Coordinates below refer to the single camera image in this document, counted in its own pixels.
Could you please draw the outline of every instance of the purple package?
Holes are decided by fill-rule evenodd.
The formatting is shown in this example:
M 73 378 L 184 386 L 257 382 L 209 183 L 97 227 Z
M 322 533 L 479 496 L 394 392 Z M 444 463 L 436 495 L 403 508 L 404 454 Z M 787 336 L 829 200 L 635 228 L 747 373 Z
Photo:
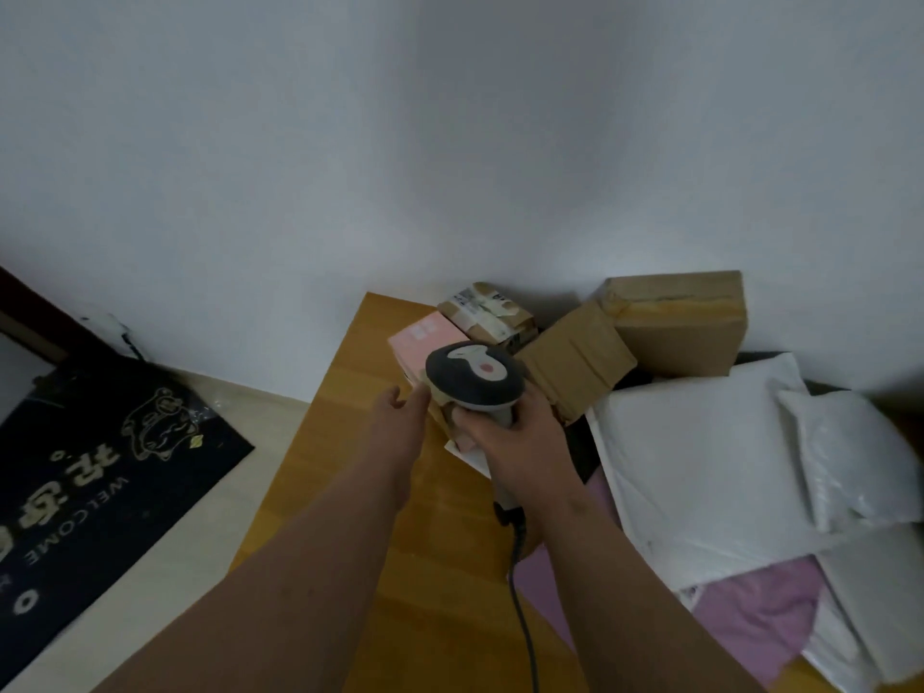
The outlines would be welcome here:
M 587 487 L 618 523 L 602 470 L 598 468 L 593 473 Z M 574 641 L 558 599 L 545 545 L 516 565 L 514 583 L 573 650 Z M 751 676 L 769 687 L 809 641 L 823 583 L 814 557 L 793 559 L 708 585 L 693 617 Z

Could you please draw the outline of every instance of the person's right arm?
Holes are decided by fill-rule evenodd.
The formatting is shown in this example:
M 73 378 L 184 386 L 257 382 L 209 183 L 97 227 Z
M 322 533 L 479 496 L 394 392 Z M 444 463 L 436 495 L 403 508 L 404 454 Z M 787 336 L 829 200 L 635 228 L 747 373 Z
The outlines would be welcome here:
M 527 526 L 539 528 L 590 689 L 762 691 L 597 506 L 535 386 L 517 413 L 510 430 L 461 408 L 453 419 L 487 454 L 491 477 L 520 501 Z

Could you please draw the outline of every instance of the person's left hand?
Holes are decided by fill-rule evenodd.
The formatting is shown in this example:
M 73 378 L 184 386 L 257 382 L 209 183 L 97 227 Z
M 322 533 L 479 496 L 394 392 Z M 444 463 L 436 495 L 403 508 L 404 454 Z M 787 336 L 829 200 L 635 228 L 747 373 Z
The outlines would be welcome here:
M 421 454 L 430 387 L 418 384 L 407 401 L 398 393 L 393 386 L 375 399 L 361 452 L 363 461 L 389 470 L 401 507 L 410 498 L 410 470 Z

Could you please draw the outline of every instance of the person's left arm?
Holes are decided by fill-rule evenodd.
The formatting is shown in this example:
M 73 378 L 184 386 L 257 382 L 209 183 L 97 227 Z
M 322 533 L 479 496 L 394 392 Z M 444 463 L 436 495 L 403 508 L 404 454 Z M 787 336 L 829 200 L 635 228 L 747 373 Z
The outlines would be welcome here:
M 430 391 L 375 402 L 355 462 L 262 549 L 95 693 L 322 691 L 343 686 L 385 564 Z

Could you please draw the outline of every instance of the forearm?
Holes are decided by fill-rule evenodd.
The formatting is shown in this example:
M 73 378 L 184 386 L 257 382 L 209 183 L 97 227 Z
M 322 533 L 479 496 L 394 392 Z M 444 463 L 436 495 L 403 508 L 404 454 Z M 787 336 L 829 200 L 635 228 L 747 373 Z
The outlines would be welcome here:
M 98 691 L 339 690 L 398 506 L 393 477 L 361 457 Z
M 541 519 L 591 690 L 758 691 L 587 492 Z

